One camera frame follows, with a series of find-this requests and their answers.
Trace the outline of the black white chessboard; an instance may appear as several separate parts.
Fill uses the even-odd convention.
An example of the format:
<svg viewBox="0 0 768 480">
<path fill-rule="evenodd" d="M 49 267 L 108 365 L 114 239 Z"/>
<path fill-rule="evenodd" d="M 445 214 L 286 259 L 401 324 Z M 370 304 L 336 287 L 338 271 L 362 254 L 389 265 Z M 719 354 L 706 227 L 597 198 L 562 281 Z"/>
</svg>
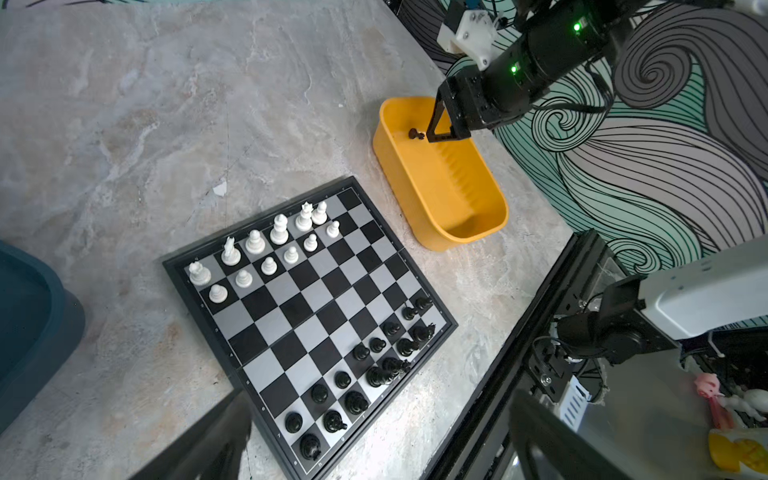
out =
<svg viewBox="0 0 768 480">
<path fill-rule="evenodd" d="M 291 479 L 326 477 L 457 327 L 354 177 L 163 265 Z"/>
</svg>

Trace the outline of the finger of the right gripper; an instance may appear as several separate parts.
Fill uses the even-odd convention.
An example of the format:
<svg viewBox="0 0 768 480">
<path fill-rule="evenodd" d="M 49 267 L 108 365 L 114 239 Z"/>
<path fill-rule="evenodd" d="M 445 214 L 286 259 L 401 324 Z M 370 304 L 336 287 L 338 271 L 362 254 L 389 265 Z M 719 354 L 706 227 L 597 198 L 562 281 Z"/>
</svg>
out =
<svg viewBox="0 0 768 480">
<path fill-rule="evenodd" d="M 440 143 L 440 142 L 456 140 L 456 135 L 451 125 L 448 126 L 448 130 L 446 132 L 437 131 L 437 127 L 439 126 L 439 123 L 444 113 L 445 113 L 444 101 L 440 98 L 436 98 L 432 116 L 430 118 L 429 124 L 425 131 L 425 137 L 430 143 Z"/>
</svg>

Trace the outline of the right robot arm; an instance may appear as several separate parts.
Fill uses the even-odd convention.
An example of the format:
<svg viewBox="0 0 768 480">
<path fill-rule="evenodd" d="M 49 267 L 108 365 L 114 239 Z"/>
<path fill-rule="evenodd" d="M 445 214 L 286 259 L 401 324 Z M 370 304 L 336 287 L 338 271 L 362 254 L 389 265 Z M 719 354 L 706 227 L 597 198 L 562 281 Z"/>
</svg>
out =
<svg viewBox="0 0 768 480">
<path fill-rule="evenodd" d="M 619 363 L 767 316 L 763 1 L 450 1 L 432 142 L 491 130 L 633 270 L 562 320 Z"/>
</svg>

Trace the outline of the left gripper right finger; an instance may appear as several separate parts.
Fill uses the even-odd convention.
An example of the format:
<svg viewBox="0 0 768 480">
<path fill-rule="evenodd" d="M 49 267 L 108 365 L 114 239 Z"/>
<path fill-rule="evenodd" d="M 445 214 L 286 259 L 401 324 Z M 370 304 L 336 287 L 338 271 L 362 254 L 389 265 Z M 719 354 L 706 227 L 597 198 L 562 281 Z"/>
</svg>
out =
<svg viewBox="0 0 768 480">
<path fill-rule="evenodd" d="M 538 449 L 564 479 L 630 479 L 565 423 L 525 392 L 511 397 L 511 443 L 527 479 L 540 479 Z"/>
</svg>

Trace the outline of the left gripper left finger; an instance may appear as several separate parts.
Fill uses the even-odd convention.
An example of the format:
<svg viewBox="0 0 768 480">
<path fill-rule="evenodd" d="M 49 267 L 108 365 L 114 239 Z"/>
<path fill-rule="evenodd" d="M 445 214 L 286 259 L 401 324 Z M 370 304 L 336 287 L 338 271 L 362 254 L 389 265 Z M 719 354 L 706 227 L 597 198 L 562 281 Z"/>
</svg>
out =
<svg viewBox="0 0 768 480">
<path fill-rule="evenodd" d="M 133 477 L 237 479 L 251 430 L 248 396 L 234 390 Z"/>
</svg>

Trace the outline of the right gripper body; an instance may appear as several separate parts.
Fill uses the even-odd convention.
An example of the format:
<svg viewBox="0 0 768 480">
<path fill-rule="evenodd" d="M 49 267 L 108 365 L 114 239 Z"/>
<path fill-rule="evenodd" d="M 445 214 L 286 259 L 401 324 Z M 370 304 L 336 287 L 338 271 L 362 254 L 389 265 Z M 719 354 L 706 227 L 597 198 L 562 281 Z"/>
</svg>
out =
<svg viewBox="0 0 768 480">
<path fill-rule="evenodd" d="M 437 119 L 447 135 L 469 135 L 513 123 L 540 96 L 540 69 L 530 53 L 503 53 L 486 69 L 465 68 L 438 88 Z"/>
</svg>

